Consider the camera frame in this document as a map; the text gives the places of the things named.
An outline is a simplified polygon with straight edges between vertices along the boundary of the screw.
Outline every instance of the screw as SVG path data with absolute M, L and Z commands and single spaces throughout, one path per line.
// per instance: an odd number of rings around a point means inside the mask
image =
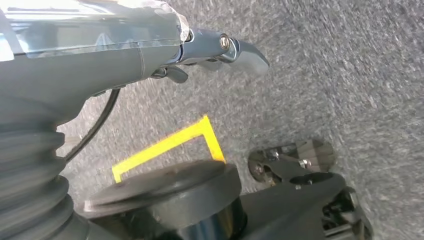
M 219 43 L 221 44 L 222 49 L 227 50 L 230 48 L 230 38 L 225 33 L 221 35 Z
M 257 173 L 257 174 L 262 174 L 262 173 L 264 173 L 264 168 L 261 166 L 261 165 L 256 165 L 255 167 L 254 167 L 254 171 Z
M 299 165 L 300 165 L 301 168 L 307 169 L 310 166 L 312 166 L 312 163 L 309 160 L 303 159 L 303 160 L 299 160 Z
M 271 155 L 275 158 L 274 160 L 278 161 L 280 159 L 280 154 L 276 149 L 271 150 Z

